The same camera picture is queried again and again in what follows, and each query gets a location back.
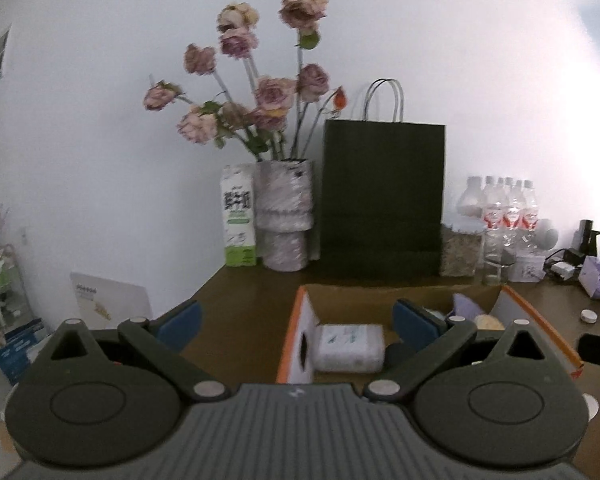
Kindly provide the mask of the wet wipes pack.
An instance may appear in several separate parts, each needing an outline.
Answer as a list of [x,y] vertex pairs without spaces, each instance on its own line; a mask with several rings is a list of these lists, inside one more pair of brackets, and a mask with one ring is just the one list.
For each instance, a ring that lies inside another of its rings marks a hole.
[[384,330],[378,324],[319,325],[313,343],[313,365],[321,373],[373,374],[384,365]]

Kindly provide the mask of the yellow white plush toy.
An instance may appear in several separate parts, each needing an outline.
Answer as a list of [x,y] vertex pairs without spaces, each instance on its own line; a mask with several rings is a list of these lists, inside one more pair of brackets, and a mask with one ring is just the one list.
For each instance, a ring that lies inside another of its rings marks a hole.
[[474,318],[478,330],[505,330],[504,324],[495,316],[490,314],[479,314]]

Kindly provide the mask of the black pouch bag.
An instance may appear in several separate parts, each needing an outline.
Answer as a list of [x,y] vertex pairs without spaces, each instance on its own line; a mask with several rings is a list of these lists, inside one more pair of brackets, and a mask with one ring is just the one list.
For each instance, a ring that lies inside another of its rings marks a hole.
[[409,359],[414,354],[413,349],[404,342],[394,342],[389,344],[385,350],[384,364],[382,364],[382,370],[386,372],[391,370]]

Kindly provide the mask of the small white bottle cap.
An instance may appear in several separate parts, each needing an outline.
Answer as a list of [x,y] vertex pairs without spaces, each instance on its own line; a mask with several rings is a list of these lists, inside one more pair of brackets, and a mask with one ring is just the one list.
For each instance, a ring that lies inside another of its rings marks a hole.
[[597,322],[598,316],[597,313],[591,309],[583,309],[580,312],[580,319],[582,322],[588,324],[595,324]]

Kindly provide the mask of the purple item in box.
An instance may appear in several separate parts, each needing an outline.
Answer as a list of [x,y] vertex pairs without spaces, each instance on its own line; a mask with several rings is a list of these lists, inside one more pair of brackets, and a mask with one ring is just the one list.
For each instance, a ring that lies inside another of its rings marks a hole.
[[486,315],[486,311],[483,310],[475,300],[472,300],[459,292],[454,292],[452,295],[452,304],[452,309],[448,314],[449,318],[456,316],[457,318],[464,318],[468,321],[475,321],[478,316]]

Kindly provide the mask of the white leaning board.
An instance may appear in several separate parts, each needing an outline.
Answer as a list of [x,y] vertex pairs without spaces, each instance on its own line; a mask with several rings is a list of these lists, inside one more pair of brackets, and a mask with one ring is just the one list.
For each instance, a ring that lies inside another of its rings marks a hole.
[[116,328],[128,318],[152,318],[142,286],[78,272],[70,274],[80,318],[90,330]]

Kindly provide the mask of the grey speckled container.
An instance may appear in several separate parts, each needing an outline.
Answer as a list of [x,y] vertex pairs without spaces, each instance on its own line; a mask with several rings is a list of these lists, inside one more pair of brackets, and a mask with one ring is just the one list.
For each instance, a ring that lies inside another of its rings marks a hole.
[[454,231],[441,226],[440,275],[444,278],[472,278],[478,268],[483,232]]

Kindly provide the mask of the black stand device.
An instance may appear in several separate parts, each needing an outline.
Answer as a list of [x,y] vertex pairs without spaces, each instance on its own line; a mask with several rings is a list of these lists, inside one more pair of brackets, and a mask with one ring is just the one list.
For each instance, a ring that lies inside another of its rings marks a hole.
[[600,231],[594,229],[592,220],[583,219],[580,221],[569,249],[570,258],[576,266],[584,263],[586,257],[597,256],[597,237],[599,235]]

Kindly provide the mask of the clear glass cup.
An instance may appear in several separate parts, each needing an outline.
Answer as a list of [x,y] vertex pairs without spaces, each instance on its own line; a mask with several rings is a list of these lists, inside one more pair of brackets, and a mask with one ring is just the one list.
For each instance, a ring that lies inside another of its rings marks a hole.
[[503,273],[509,266],[509,258],[505,255],[503,237],[498,230],[487,230],[484,233],[481,257],[483,284],[501,284]]

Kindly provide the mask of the white tin box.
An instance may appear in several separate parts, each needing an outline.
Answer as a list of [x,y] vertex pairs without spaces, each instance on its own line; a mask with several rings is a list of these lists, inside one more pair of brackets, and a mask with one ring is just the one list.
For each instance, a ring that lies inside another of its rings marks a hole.
[[520,252],[508,271],[508,280],[513,283],[539,283],[545,276],[546,257],[536,252]]

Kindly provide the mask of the black paper shopping bag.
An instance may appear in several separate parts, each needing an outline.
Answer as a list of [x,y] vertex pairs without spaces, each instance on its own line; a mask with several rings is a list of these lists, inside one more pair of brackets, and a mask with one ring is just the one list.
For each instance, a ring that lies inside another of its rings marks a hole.
[[391,120],[325,124],[320,266],[344,278],[430,278],[439,273],[445,128],[404,122],[399,81]]

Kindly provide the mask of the grey textured vase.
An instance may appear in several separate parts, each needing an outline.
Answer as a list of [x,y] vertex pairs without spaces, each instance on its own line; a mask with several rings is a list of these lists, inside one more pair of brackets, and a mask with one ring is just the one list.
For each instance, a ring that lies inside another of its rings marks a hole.
[[314,226],[312,164],[306,159],[258,162],[254,187],[262,263],[276,272],[304,269],[309,261],[306,233]]

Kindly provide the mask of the green white milk carton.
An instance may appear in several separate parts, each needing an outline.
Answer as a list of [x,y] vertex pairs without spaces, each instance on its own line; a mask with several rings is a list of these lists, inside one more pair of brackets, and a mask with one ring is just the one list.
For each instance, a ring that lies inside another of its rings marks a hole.
[[226,266],[255,266],[253,169],[250,164],[225,166],[221,176],[223,240]]

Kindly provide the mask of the blue white box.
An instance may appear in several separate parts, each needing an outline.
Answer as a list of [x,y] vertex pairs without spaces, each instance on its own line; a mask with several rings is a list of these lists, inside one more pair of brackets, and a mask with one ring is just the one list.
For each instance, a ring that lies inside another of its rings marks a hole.
[[34,318],[6,334],[6,344],[0,346],[0,370],[12,386],[20,381],[30,365],[27,351],[46,336],[46,326],[40,318]]

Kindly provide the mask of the dried pink rose bouquet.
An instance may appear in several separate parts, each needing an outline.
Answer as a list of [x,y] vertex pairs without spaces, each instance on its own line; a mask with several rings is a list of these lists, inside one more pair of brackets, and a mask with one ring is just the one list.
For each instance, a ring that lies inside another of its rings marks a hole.
[[[176,130],[195,144],[212,143],[224,148],[236,140],[262,162],[265,157],[286,162],[306,157],[312,136],[324,114],[338,116],[347,107],[343,88],[334,88],[329,74],[317,63],[304,60],[306,51],[321,41],[320,24],[327,16],[329,0],[282,0],[279,19],[294,32],[297,73],[274,77],[258,71],[253,52],[259,47],[256,34],[260,14],[251,4],[233,2],[216,17],[219,44],[189,44],[183,54],[186,74],[211,77],[220,92],[212,99],[194,102],[174,82],[154,81],[143,97],[143,108],[160,112],[176,102],[187,105]],[[235,99],[218,69],[218,56],[242,63],[253,106]]]

